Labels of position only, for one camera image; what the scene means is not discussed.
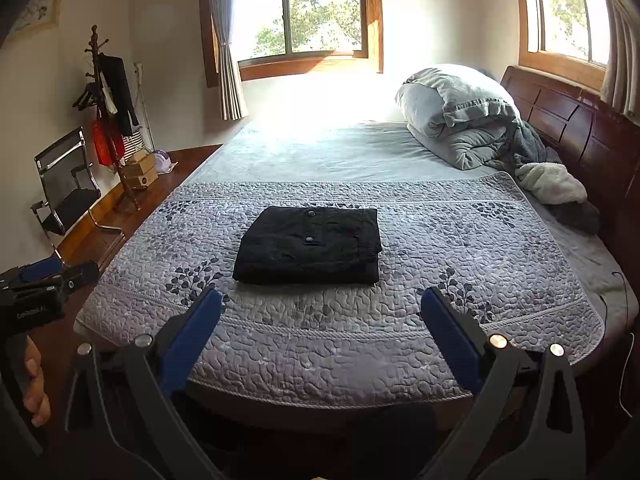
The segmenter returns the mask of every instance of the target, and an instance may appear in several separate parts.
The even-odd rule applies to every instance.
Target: silver screw
[[[491,343],[496,348],[505,348],[507,346],[507,338],[502,334],[493,334],[489,338],[489,343]]]
[[[141,334],[134,339],[134,343],[138,348],[146,348],[151,345],[154,339],[149,334]]]
[[[562,357],[564,355],[564,348],[562,348],[558,343],[553,343],[549,347],[549,350],[551,350],[551,353],[556,357]]]
[[[88,355],[91,352],[91,343],[82,343],[78,346],[78,355]]]

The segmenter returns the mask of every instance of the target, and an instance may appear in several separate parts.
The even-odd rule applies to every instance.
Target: bed headboard
[[[640,127],[580,87],[508,67],[522,118],[555,148],[600,210],[600,238],[640,293]]]

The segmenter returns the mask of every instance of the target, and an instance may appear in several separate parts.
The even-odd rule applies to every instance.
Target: mattress
[[[544,218],[530,202],[506,174],[461,172],[434,158],[401,123],[248,126],[127,242],[76,328],[125,344],[155,333],[213,280],[226,311],[192,381],[305,407],[455,399],[466,393],[417,315],[421,290],[436,285],[485,330],[500,329],[523,348],[561,342],[583,365],[607,335],[599,296],[610,339],[631,323],[637,300],[627,288],[627,308],[625,285],[610,275],[620,269],[597,238]],[[243,230],[273,204],[377,208],[377,288],[233,282]]]

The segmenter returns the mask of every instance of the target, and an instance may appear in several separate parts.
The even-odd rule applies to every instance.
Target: chair backrest
[[[52,212],[75,189],[100,193],[87,162],[82,128],[54,142],[36,155],[35,161]]]

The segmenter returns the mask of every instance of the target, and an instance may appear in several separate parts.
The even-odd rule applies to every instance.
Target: wall
[[[78,126],[88,132],[94,109],[78,112],[71,105],[84,89],[84,74],[92,71],[83,51],[93,24],[100,38],[110,40],[104,52],[131,66],[129,0],[62,0],[58,28],[5,42],[0,49],[1,270],[51,253],[30,211],[44,198],[33,157]],[[88,146],[92,150],[90,137]],[[107,192],[117,177],[94,168]]]
[[[238,124],[219,119],[206,89],[198,0],[131,0],[132,44],[158,147],[221,142]],[[484,68],[500,80],[518,60],[518,0],[383,0],[385,73],[310,73],[243,84],[251,118],[299,124],[401,120],[393,101],[411,73],[437,62]]]

